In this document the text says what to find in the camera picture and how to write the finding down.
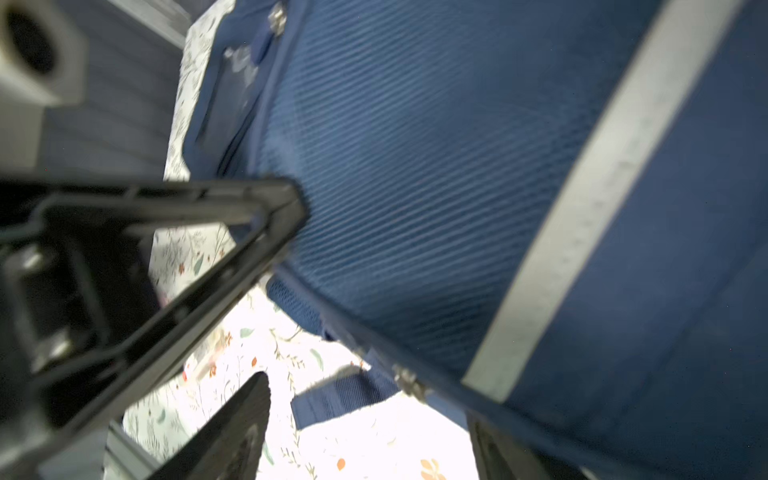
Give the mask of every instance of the reflective strip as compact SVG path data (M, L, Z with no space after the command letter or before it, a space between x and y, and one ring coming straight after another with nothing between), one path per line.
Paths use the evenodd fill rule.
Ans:
M462 383L511 393L743 0L670 0L587 139Z

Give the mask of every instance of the blue backpack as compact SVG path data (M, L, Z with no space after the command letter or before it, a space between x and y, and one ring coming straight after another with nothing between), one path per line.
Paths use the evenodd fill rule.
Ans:
M402 388L600 478L759 478L767 78L768 0L239 0L184 159L310 202L268 293L375 368L300 425Z

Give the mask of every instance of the white floral surface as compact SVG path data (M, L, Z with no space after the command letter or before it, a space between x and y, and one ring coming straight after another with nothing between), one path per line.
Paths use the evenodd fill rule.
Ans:
M187 34L165 177L186 180L181 144L216 27L233 7L219 0ZM173 299L233 246L220 225L159 230L150 274ZM477 478L466 431L402 393L376 406L297 431L290 400L343 367L362 366L337 343L302 331L254 288L217 330L223 347L202 379L178 376L129 408L125 431L158 460L170 458L254 372L269 376L270 423L259 480L292 478Z

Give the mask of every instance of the gray siding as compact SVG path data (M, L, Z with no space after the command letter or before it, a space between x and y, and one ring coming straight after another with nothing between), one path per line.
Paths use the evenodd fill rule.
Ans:
M106 0L58 0L88 37L86 98L45 113L38 168L160 179L181 50Z

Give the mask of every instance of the black mechanical part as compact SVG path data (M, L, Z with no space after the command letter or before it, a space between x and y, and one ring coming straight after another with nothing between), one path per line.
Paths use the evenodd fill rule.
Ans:
M288 180L0 180L0 475L25 475L173 376L306 220ZM160 310L139 237L253 232Z
M257 372L150 480L253 480L269 419L269 381Z

